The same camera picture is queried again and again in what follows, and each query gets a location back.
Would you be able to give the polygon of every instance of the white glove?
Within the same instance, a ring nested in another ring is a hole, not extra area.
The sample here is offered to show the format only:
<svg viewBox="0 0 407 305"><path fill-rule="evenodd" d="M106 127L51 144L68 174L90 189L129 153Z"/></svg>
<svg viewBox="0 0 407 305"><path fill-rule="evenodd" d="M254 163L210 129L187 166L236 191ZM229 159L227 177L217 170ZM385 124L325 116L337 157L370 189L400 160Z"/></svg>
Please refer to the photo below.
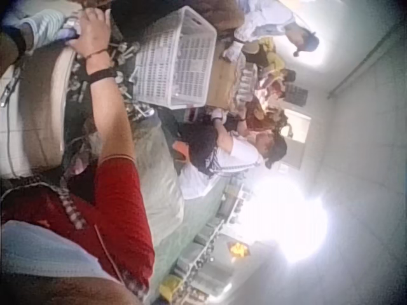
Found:
<svg viewBox="0 0 407 305"><path fill-rule="evenodd" d="M242 52L243 44L234 41L231 46L223 52L223 57L231 62L236 62Z"/></svg>
<svg viewBox="0 0 407 305"><path fill-rule="evenodd" d="M227 119L227 113L225 113L225 111L223 111L223 109L221 108L216 108L215 110L212 111L212 115L210 116L210 119L221 119L222 120L222 124L226 123L226 119Z"/></svg>

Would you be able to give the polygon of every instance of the window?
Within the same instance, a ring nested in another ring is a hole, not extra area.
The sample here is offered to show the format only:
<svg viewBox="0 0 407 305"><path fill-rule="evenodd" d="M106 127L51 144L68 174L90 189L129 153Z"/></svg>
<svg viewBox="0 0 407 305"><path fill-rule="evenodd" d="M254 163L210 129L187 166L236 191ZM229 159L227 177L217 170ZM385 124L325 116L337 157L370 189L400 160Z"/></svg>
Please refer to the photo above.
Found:
<svg viewBox="0 0 407 305"><path fill-rule="evenodd" d="M284 113L288 117L289 126L281 130L281 135L286 137L287 142L287 154L281 161L290 167L300 169L311 118L289 109L284 109ZM283 167L279 171L286 172L287 169Z"/></svg>
<svg viewBox="0 0 407 305"><path fill-rule="evenodd" d="M291 125L291 131L293 133L292 139L297 142L305 143L311 118L289 109L284 109L284 113L288 117L288 123ZM288 137L289 131L290 126L286 126L281 130L281 135Z"/></svg>

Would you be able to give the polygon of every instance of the cap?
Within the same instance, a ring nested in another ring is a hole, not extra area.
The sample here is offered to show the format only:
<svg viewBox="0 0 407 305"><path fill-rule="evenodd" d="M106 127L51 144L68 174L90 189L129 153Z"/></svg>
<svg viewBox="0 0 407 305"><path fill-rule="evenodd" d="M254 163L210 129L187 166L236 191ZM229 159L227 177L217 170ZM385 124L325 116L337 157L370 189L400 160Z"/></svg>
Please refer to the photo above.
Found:
<svg viewBox="0 0 407 305"><path fill-rule="evenodd" d="M268 151L266 167L270 169L273 163L280 161L287 154L287 143L282 135L274 136L274 145Z"/></svg>
<svg viewBox="0 0 407 305"><path fill-rule="evenodd" d="M304 52L313 52L318 48L319 38L315 36L315 32L309 32L306 37L304 37L304 43L300 48L294 52L294 57L298 57L301 51Z"/></svg>

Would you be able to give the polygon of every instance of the wristwatch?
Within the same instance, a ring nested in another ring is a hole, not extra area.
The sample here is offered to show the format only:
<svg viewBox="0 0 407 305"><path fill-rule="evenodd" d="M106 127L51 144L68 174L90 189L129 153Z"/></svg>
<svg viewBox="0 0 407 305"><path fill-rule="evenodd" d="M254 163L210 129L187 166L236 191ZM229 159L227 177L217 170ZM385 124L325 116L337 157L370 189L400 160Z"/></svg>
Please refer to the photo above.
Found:
<svg viewBox="0 0 407 305"><path fill-rule="evenodd" d="M117 76L117 73L114 69L107 68L107 69L96 71L96 72L92 73L91 75L89 75L88 82L89 82L89 84L93 84L97 81L100 81L101 79L115 78L116 76Z"/></svg>

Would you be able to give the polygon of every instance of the white jacket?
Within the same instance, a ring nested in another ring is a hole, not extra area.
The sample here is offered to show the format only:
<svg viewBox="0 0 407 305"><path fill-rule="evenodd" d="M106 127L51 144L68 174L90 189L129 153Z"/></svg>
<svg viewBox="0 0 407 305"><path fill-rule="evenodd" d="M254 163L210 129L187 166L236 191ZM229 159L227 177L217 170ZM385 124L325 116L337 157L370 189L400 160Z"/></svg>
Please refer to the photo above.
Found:
<svg viewBox="0 0 407 305"><path fill-rule="evenodd" d="M235 31L235 38L250 42L262 36L282 35L284 26L295 21L294 14L278 0L236 0L245 13L244 24Z"/></svg>

